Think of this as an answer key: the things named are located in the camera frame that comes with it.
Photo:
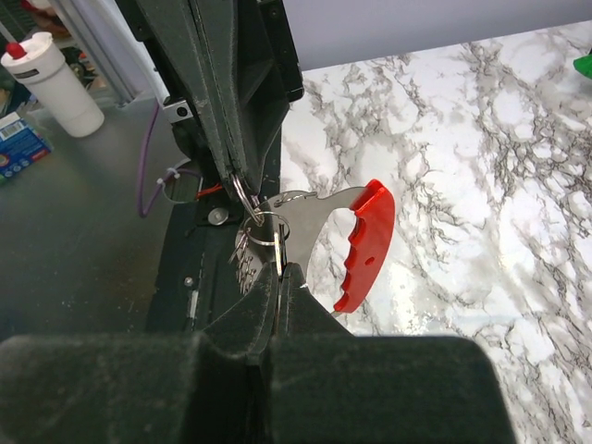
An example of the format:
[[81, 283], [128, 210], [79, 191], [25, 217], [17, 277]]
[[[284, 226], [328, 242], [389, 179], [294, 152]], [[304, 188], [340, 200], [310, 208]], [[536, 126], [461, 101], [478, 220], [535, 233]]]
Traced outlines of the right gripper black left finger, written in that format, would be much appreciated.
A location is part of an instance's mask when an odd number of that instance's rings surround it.
[[5, 443], [266, 443], [263, 382], [209, 331], [15, 336], [1, 345]]

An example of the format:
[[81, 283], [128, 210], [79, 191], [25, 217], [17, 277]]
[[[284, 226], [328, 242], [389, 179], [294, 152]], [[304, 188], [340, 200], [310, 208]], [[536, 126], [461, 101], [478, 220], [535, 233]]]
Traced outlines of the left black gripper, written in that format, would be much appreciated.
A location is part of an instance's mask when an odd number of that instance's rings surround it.
[[265, 158], [302, 71], [280, 1], [120, 1], [168, 89], [188, 112], [173, 123], [179, 149], [234, 193], [262, 188]]

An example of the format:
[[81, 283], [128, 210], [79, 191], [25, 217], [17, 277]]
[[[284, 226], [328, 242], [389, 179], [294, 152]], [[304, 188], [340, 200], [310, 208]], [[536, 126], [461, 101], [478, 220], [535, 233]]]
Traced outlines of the silver key with black clip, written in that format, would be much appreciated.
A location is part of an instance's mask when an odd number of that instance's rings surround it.
[[285, 248], [285, 237], [286, 237], [286, 226], [283, 223], [279, 223], [277, 228], [274, 229], [274, 255], [275, 264], [277, 270], [277, 276], [283, 278], [284, 269], [286, 267], [286, 248]]

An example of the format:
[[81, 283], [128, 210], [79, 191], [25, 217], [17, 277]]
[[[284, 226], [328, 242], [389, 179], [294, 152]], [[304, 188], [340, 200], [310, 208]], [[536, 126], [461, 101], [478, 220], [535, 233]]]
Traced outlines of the red carabiner keyring with chain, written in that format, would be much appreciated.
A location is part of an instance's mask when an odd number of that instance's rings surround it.
[[387, 259], [396, 204], [379, 180], [325, 197], [314, 191], [283, 191], [251, 208], [240, 227], [229, 261], [236, 266], [240, 292], [247, 294], [264, 265], [276, 270], [274, 229], [286, 228], [287, 265], [317, 279], [322, 265], [343, 280], [328, 311], [354, 313], [373, 288]]

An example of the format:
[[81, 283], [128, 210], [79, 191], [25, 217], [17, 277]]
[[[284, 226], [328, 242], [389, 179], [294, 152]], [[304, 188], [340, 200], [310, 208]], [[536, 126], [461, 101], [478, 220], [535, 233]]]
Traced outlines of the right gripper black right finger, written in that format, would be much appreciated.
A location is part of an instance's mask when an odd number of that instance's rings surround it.
[[485, 352], [454, 336], [355, 337], [302, 270], [282, 279], [272, 341], [276, 443], [513, 443]]

